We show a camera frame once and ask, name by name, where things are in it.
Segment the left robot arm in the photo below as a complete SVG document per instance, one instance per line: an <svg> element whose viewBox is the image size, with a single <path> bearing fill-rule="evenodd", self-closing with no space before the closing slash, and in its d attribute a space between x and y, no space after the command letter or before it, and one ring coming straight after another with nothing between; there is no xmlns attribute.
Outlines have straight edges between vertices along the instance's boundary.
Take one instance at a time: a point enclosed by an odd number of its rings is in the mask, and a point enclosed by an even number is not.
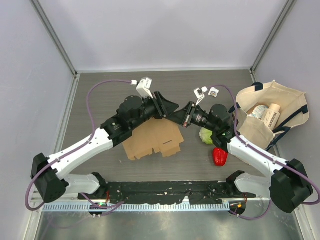
<svg viewBox="0 0 320 240"><path fill-rule="evenodd" d="M163 119L179 108L177 103L165 99L158 91L152 97L142 99L128 96L116 111L87 138L69 148L45 156L33 158L31 179L45 203L62 197L72 184L67 176L75 168L101 152L108 151L133 135L133 130L151 118Z"/></svg>

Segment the brown cardboard paper box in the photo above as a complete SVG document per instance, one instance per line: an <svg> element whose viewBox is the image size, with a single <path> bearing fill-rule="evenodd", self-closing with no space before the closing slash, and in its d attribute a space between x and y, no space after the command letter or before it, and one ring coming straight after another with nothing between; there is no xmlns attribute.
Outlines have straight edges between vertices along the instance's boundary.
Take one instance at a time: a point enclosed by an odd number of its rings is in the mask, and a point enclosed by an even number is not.
<svg viewBox="0 0 320 240"><path fill-rule="evenodd" d="M184 142L179 126L165 118L150 119L133 130L132 136L122 143L128 159L139 160L143 157L161 153L170 157L181 151Z"/></svg>

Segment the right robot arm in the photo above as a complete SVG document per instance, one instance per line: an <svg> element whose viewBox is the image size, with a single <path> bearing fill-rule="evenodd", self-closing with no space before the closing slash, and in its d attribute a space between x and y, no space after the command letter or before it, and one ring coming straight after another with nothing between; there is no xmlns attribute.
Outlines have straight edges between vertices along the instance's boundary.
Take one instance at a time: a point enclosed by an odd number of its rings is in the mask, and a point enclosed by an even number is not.
<svg viewBox="0 0 320 240"><path fill-rule="evenodd" d="M224 105L215 104L209 112L189 102L183 109L172 113L172 122L185 128L190 125L212 131L213 144L243 162L251 165L262 177L238 171L226 184L226 193L233 198L242 193L270 199L280 210L292 213L305 203L314 189L304 165L297 159L279 158L248 141L237 132Z"/></svg>

